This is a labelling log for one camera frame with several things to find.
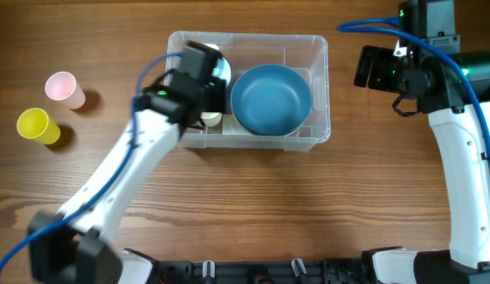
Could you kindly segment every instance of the blue bowl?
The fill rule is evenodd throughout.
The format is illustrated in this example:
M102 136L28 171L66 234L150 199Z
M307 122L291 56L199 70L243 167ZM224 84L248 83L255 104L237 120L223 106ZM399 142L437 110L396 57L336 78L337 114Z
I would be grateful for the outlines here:
M304 79L281 65L260 65L248 70L230 93L234 116L257 135L293 133L308 117L311 105L311 92Z

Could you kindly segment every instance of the wooden table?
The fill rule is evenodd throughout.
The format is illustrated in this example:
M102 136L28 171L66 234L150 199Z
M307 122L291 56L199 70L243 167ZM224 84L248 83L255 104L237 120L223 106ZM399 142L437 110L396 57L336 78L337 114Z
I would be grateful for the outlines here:
M427 117L400 118L394 95L352 84L362 46L393 47L395 39L335 31L344 21L390 16L397 4L0 6L0 259L38 210L56 211L92 175L129 119L138 73L177 30L324 36L331 138L310 152L176 148L130 204L118 249L160 260L252 261L358 256L390 245L446 248L450 211ZM460 1L456 13L462 49L490 50L490 2ZM45 97L46 79L60 70L99 94L95 108L78 113ZM15 124L30 107L69 125L73 141L51 150L20 138ZM2 279L31 281L25 250Z

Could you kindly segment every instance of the yellow cup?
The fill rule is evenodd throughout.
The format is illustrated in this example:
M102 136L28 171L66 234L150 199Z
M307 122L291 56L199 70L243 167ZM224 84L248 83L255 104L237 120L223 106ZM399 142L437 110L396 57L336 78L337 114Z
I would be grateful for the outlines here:
M53 144L61 136L58 125L40 108L26 110L17 121L17 131L23 137L43 144Z

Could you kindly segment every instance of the wire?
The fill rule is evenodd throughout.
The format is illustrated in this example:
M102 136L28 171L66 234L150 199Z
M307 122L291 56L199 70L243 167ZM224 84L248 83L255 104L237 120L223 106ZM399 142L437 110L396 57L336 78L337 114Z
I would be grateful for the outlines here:
M124 170L125 166L127 166L127 163L131 159L131 156L133 155L134 152L134 148L135 148L134 145L136 144L136 139L137 139L137 119L135 114L136 97L140 95L140 87L141 84L143 83L143 79L148 73L148 71L150 71L150 69L153 68L157 63L162 62L171 56L181 56L181 53L165 54L163 56L157 57L144 68L143 72L141 72L140 76L138 77L136 83L136 95L131 102L131 124L133 130L131 134L131 143L129 145L129 148L127 149L127 152L125 153L124 159L120 162L120 165L118 166L117 170L113 173L113 175L110 177L108 182L85 205L81 206L74 213L66 216L64 219L58 222L52 223L48 226L45 226L44 228L37 230L36 232L28 235L24 240L19 242L17 245L15 245L8 253L6 253L6 255L0 261L0 276L1 276L2 269L5 267L8 261L11 260L12 257L14 257L17 254L17 252L19 252L23 247L29 245L33 241L39 240L41 237L46 236L47 234L50 234L56 230L61 229L69 222L78 218L80 215L85 213L90 207L92 207L95 204L95 202L97 202L97 200L99 200L104 195L104 193L106 193L106 191L115 183L117 178Z
M464 72L462 71L460 66L458 66L458 64L453 59L451 59L448 55L443 53L441 50L435 48L434 46L432 46L428 43L426 43L423 39L420 39L420 38L418 38L414 35L411 35L407 32L403 32L403 31L393 29L393 28L379 28L379 27L351 28L354 25L367 24L367 23L390 24L389 22L395 22L395 19L398 19L398 18L392 17L392 18L390 18L389 21L386 21L383 18L382 19L363 20L363 21L353 21L353 22L348 22L345 24L340 24L337 27L337 30L338 30L338 32L379 33L379 34L397 36L401 39L409 40L411 43L414 43L414 44L418 45L419 47L429 51L431 54L435 55L442 62L444 62L445 64L450 66L455 71L455 73L457 74L457 77L462 82L462 85L464 86L464 88L467 90L469 100L473 104L474 112L476 113L477 120L478 120L480 127L481 127L481 133L483 135L484 146L485 146L486 155L487 155L487 162L488 162L488 172L490 173L490 132L488 131L488 125L487 125L487 122L484 118L484 114L483 114L483 110L481 109L480 102L478 102L476 92L473 90L473 87L471 87L471 83L469 82L469 80L467 80L466 75L464 74Z

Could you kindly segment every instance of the white storage box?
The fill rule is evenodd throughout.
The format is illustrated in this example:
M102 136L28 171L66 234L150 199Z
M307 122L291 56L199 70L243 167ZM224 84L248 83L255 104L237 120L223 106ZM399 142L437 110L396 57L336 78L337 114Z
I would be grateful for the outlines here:
M327 41L320 35L259 35L219 32L174 32L167 52L179 52L187 40L215 44L229 62L234 82L246 71L263 64L278 64L297 71L312 93L308 119L289 136L255 136L247 133L229 110L223 121L204 131L187 129L181 144L187 148L277 148L309 151L331 135ZM169 58L166 70L176 68L179 58Z

